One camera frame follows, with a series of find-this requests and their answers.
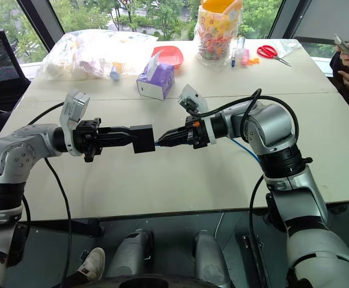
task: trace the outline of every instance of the table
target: table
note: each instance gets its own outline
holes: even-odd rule
[[[256,47],[268,41],[247,40],[247,45]],[[260,65],[233,71],[226,67],[215,73],[198,63],[192,43],[170,44],[180,47],[185,62],[165,101],[140,96],[136,76],[118,83],[50,82],[37,76],[0,136],[63,100],[72,87],[92,97],[85,119],[101,117],[102,127],[152,124],[155,139],[184,125],[187,113],[176,98],[186,83],[207,99],[211,109],[237,99],[234,95],[248,95],[262,87],[264,93],[277,95],[295,110],[300,123],[298,145],[303,157],[314,159],[310,167],[324,200],[349,201],[349,107],[303,49],[285,58],[292,68],[262,59]],[[38,123],[58,123],[60,112],[57,109]],[[50,162],[64,184],[73,218],[247,209],[261,175],[253,158],[228,139],[197,150],[183,145],[134,154],[128,145],[105,148],[93,163],[69,154]],[[267,192],[262,184],[254,207],[266,206]],[[25,195],[33,220],[66,219],[60,191],[43,161],[33,168]]]

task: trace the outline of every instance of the smartphone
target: smartphone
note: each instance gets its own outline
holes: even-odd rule
[[[341,39],[340,36],[336,33],[333,34],[333,39],[335,40],[335,44],[341,49],[341,51],[349,55],[349,48],[346,42]]]

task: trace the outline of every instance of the white sneaker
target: white sneaker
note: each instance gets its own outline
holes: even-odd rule
[[[86,276],[89,281],[101,280],[104,270],[105,252],[99,247],[91,250],[83,264],[78,268],[78,272]]]

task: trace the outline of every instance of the scissors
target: scissors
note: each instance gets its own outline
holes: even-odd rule
[[[259,47],[257,49],[257,54],[259,54],[259,56],[264,57],[264,58],[278,60],[281,63],[284,63],[285,65],[292,67],[292,65],[287,63],[287,61],[285,61],[282,58],[278,57],[277,50],[275,48],[273,48],[272,46],[263,45],[263,46]]]

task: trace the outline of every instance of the tissue box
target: tissue box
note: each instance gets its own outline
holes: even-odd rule
[[[150,67],[147,65],[137,79],[138,92],[143,96],[164,100],[173,82],[174,66],[165,63]]]

